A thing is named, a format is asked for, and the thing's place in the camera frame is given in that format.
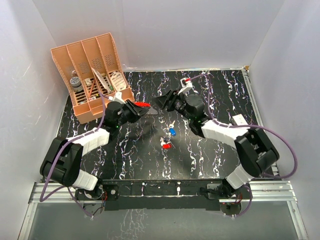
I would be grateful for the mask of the key with blue tag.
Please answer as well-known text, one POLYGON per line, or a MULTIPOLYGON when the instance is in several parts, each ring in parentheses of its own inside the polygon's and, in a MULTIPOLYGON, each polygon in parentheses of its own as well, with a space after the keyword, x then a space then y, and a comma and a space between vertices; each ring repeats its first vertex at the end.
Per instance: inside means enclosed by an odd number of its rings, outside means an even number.
POLYGON ((169 130, 170 134, 171 134, 173 137, 177 135, 174 127, 175 127, 175 121, 173 121, 172 123, 170 123, 170 124, 168 125, 168 130, 169 130))

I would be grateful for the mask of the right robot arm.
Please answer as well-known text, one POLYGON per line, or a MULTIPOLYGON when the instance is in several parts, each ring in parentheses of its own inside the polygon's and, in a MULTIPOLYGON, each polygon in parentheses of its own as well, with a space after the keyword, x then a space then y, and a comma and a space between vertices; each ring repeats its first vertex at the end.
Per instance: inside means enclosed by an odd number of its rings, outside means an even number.
POLYGON ((177 111, 189 121, 190 130, 204 139, 213 139, 236 149, 239 165, 215 188, 202 187, 200 192, 207 199, 233 199, 241 187, 258 178, 271 167, 280 155, 259 126, 237 126, 219 123, 205 111, 205 104, 198 95, 184 96, 177 91, 153 98, 161 110, 177 111))

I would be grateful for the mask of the key with red tag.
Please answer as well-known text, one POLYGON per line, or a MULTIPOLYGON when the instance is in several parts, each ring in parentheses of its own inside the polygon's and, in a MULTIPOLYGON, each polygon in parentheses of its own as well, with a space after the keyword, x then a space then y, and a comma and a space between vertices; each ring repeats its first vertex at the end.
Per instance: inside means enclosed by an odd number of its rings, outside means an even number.
POLYGON ((171 149, 173 147, 170 140, 163 139, 160 143, 162 149, 171 149))

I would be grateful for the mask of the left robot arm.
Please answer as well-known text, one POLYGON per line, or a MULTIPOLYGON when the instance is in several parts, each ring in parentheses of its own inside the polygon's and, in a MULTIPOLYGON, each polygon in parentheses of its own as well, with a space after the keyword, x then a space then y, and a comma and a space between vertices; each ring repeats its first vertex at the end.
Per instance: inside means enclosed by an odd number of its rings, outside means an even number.
POLYGON ((66 188, 83 189, 91 199, 99 199, 104 188, 98 184, 98 177, 81 170, 83 156, 109 144, 117 137, 122 125, 137 122, 150 109, 151 105, 145 102, 111 101, 103 106, 98 127, 75 137, 54 138, 39 170, 45 178, 40 200, 43 202, 59 190, 57 188, 45 196, 50 181, 66 188))

